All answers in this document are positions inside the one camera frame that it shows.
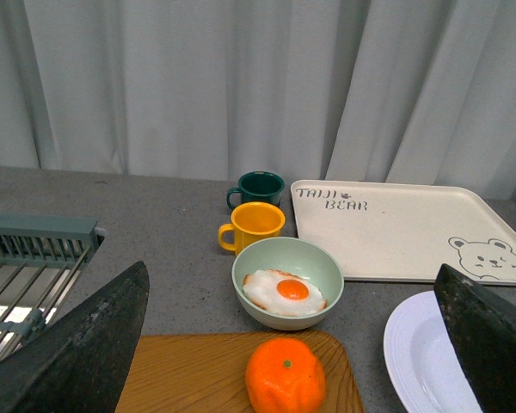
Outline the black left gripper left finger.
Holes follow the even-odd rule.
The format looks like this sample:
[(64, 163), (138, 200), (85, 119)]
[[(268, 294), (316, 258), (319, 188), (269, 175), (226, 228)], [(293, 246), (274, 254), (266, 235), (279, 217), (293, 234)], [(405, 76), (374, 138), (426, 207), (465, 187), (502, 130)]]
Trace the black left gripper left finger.
[(0, 412), (113, 412), (148, 304), (147, 267), (135, 262), (0, 361)]

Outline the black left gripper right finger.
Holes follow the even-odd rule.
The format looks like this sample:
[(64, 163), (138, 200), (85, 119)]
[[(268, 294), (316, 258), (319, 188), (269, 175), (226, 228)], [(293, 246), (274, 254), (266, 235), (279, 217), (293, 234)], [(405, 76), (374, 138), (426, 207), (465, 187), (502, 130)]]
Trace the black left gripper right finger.
[(447, 264), (433, 290), (482, 411), (516, 412), (516, 306)]

